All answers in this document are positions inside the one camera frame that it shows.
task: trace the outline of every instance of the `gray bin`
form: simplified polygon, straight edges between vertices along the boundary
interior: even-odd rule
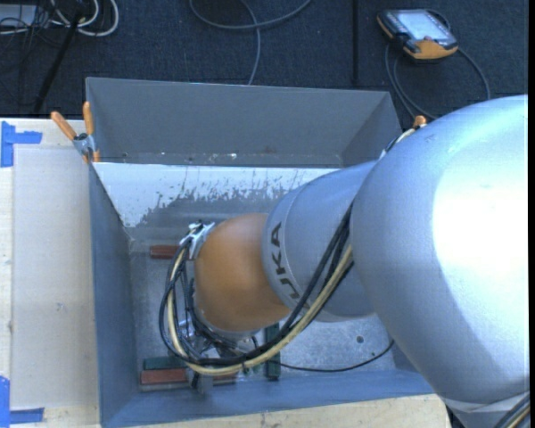
[[[246,375],[204,395],[139,382],[146,358],[167,355],[157,321],[168,263],[150,246],[177,243],[196,219],[269,212],[313,177],[378,158],[401,132],[388,93],[88,78],[86,98],[102,157],[89,188],[103,427],[432,393],[396,348],[347,373]],[[319,367],[362,361],[345,344],[354,331],[366,352],[387,336],[376,317],[313,324],[287,357],[315,348]]]

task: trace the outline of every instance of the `wooden surface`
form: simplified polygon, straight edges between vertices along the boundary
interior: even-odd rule
[[[49,119],[6,119],[16,126],[16,131],[39,131],[43,134],[40,150],[48,151],[66,147],[71,150],[72,144],[62,134],[60,129]],[[71,125],[78,133],[85,131],[82,121],[72,121]],[[13,177],[14,166],[0,168],[0,375],[12,376],[12,266],[14,256],[14,223],[13,223]],[[24,424],[29,427],[67,427],[67,426],[95,426],[97,423],[97,406],[68,404],[65,407],[48,407],[44,401],[45,419],[40,424]],[[406,397],[399,399],[381,399],[363,401],[359,403],[340,404],[326,407],[313,407],[272,413],[252,414],[247,416],[231,416],[216,419],[205,419],[192,422],[166,424],[173,428],[221,428],[242,427],[303,427],[313,428],[333,426],[342,427],[381,427],[381,428],[449,428],[449,420],[445,407],[435,395]]]

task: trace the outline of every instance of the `blue tape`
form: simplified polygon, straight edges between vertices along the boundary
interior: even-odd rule
[[[42,141],[40,132],[16,133],[16,127],[5,120],[2,121],[2,147],[0,148],[0,167],[11,167],[14,164],[15,144],[39,144]]]
[[[44,418],[44,408],[10,410],[10,381],[0,375],[0,428],[10,428],[11,424],[33,424]]]

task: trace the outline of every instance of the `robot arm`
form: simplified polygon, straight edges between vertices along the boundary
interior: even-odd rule
[[[280,350],[314,318],[375,312],[464,425],[496,426],[529,398],[526,132],[526,95],[475,104],[214,226],[194,317],[233,343],[287,317]]]

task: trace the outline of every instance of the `yellow cable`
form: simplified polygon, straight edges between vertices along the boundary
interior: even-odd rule
[[[182,257],[184,255],[183,252],[181,252],[178,256]],[[266,350],[261,355],[258,355],[256,358],[252,358],[250,360],[246,360],[238,365],[229,365],[224,367],[206,367],[206,366],[200,366],[195,365],[193,363],[186,363],[191,369],[194,370],[194,372],[199,373],[201,375],[231,375],[238,371],[240,371],[243,368],[252,368],[254,366],[260,365],[261,363],[264,363],[265,361],[268,361],[270,358],[272,358],[275,354],[277,354],[281,349],[283,349],[289,342],[297,336],[305,327],[311,322],[311,320],[316,316],[319,308],[323,306],[323,304],[327,301],[327,299],[331,296],[333,293],[334,288],[337,286],[337,284],[341,281],[342,275],[347,269],[347,266],[350,264],[352,257],[352,249],[350,246],[348,246],[339,261],[339,264],[337,265],[337,268],[334,270],[333,274],[331,275],[331,278],[329,279],[329,282],[327,285],[323,288],[321,293],[317,296],[309,310],[305,313],[303,317],[292,327],[290,332],[275,346],[273,346],[271,349]],[[171,275],[175,274],[176,268],[178,267],[178,264],[176,263]],[[177,336],[177,329],[175,328],[175,318],[174,318],[174,312],[172,309],[172,296],[171,294],[168,297],[168,320],[169,320],[169,331],[170,331],[170,337],[172,339],[172,342],[175,346],[175,349],[177,349],[177,352],[187,358],[188,354],[182,347],[182,344],[180,343],[180,340]]]

